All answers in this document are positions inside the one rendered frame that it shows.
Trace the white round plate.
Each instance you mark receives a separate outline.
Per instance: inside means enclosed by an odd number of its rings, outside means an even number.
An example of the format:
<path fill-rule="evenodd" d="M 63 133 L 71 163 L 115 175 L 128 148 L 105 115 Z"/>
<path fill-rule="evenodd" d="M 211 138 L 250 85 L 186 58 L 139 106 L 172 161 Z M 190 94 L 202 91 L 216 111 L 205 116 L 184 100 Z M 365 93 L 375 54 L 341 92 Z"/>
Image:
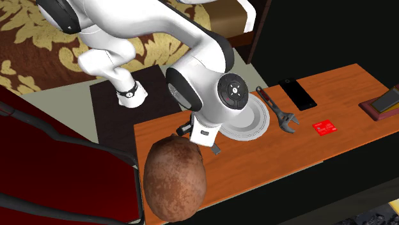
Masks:
<path fill-rule="evenodd" d="M 251 141 L 261 137 L 268 129 L 270 115 L 266 105 L 255 95 L 249 94 L 249 100 L 243 111 L 232 120 L 223 123 L 222 135 L 236 141 Z"/>

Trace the orange wooden desk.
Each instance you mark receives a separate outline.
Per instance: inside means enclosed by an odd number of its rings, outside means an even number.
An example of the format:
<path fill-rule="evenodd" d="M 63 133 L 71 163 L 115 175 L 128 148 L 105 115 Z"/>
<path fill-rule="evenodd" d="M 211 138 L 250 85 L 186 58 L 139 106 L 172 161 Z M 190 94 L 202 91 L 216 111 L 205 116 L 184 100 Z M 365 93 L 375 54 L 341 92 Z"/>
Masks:
<path fill-rule="evenodd" d="M 278 213 L 291 219 L 355 187 L 357 151 L 399 133 L 399 115 L 374 121 L 359 107 L 385 93 L 385 85 L 357 64 L 299 83 L 316 107 L 300 111 L 280 86 L 266 89 L 283 111 L 297 117 L 293 134 L 283 132 L 275 116 L 252 141 L 219 134 L 215 141 L 220 154 L 201 149 L 207 193 L 199 211 L 182 222 L 167 223 L 146 206 L 146 225 L 276 225 Z M 324 120 L 337 131 L 319 136 L 313 124 Z"/>

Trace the brown round coconut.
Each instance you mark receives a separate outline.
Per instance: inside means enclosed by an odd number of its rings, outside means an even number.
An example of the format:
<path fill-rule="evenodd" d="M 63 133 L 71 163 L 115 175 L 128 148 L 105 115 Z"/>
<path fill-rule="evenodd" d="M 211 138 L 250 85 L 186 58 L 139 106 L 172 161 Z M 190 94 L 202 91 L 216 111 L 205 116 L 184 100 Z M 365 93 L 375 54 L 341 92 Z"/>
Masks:
<path fill-rule="evenodd" d="M 145 162 L 143 187 L 146 202 L 159 219 L 178 222 L 192 217 L 207 192 L 198 145 L 176 134 L 154 143 Z"/>

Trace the grey adjustable wrench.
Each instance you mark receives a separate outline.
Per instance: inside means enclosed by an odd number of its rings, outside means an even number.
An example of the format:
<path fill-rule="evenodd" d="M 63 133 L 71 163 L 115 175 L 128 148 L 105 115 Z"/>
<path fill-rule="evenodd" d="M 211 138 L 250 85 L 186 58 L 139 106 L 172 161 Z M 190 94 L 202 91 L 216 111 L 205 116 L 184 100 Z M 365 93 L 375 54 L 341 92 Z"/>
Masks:
<path fill-rule="evenodd" d="M 277 116 L 280 129 L 284 132 L 293 134 L 295 130 L 289 126 L 289 123 L 292 121 L 296 124 L 299 124 L 295 114 L 283 112 L 262 87 L 257 86 L 256 92 Z"/>

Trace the dark robot stand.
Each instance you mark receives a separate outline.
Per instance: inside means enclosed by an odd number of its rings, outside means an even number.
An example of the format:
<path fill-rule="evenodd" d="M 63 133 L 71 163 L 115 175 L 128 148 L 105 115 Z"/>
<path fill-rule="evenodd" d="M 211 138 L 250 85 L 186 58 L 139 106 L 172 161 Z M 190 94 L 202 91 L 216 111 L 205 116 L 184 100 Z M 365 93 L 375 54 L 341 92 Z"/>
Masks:
<path fill-rule="evenodd" d="M 132 77 L 148 93 L 137 108 L 120 105 L 116 90 L 109 81 L 91 85 L 90 93 L 99 143 L 135 153 L 135 124 L 179 113 L 181 108 L 171 96 L 160 66 L 138 70 L 132 73 Z"/>

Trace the black smartphone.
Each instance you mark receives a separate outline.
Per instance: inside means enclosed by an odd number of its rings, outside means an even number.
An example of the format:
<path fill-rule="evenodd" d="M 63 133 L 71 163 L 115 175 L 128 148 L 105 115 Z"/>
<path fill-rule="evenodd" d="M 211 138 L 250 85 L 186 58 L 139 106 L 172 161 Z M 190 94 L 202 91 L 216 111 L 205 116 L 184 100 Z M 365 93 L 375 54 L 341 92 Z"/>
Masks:
<path fill-rule="evenodd" d="M 317 106 L 308 92 L 293 77 L 280 80 L 278 84 L 288 95 L 298 110 L 304 111 Z"/>

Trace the red card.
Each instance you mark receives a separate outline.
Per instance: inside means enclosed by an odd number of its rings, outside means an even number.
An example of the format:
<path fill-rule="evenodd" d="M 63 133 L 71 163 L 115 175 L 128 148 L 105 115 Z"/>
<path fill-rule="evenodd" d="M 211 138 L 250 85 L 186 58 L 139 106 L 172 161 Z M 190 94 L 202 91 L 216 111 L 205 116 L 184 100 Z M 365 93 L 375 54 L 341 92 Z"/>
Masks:
<path fill-rule="evenodd" d="M 313 124 L 313 128 L 319 134 L 319 136 L 324 136 L 326 134 L 337 131 L 337 128 L 332 124 L 330 120 L 324 120 Z"/>

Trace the brown and white bed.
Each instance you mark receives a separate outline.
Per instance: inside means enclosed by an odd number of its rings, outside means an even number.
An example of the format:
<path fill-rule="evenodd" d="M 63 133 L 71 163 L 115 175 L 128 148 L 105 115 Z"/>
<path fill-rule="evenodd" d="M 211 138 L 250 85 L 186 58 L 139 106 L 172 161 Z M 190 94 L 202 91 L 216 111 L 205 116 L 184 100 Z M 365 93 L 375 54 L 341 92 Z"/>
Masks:
<path fill-rule="evenodd" d="M 204 28 L 225 37 L 249 64 L 253 58 L 272 0 L 216 0 L 183 4 L 166 0 Z"/>

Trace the dark red framed plaque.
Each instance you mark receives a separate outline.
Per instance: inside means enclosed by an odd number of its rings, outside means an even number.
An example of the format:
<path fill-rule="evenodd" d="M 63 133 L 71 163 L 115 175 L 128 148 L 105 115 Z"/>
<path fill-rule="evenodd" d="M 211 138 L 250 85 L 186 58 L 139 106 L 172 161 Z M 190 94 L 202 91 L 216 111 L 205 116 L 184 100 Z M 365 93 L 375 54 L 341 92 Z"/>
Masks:
<path fill-rule="evenodd" d="M 399 114 L 399 84 L 380 97 L 361 102 L 359 107 L 374 121 Z"/>

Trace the brown rug with yellow flowers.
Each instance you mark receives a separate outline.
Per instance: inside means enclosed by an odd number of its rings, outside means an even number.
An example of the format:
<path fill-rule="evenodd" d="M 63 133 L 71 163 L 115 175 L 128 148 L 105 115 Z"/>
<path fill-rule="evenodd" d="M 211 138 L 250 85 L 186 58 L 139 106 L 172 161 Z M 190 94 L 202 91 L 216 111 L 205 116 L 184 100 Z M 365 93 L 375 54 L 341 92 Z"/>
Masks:
<path fill-rule="evenodd" d="M 211 30 L 205 5 L 168 4 Z M 90 48 L 77 35 L 64 34 L 40 13 L 36 0 L 0 0 L 0 85 L 16 95 L 101 79 L 86 75 L 77 57 Z M 167 34 L 129 39 L 136 58 L 122 67 L 135 72 L 153 65 L 170 65 L 188 46 Z"/>

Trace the red chair with black frame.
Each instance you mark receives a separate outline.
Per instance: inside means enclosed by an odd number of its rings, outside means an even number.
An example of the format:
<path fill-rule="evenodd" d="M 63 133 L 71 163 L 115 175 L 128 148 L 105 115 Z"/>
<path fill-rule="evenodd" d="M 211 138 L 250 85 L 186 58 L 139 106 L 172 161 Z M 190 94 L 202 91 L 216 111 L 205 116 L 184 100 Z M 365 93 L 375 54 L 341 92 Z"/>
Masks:
<path fill-rule="evenodd" d="M 133 167 L 10 116 L 0 116 L 0 193 L 122 222 L 139 218 Z"/>

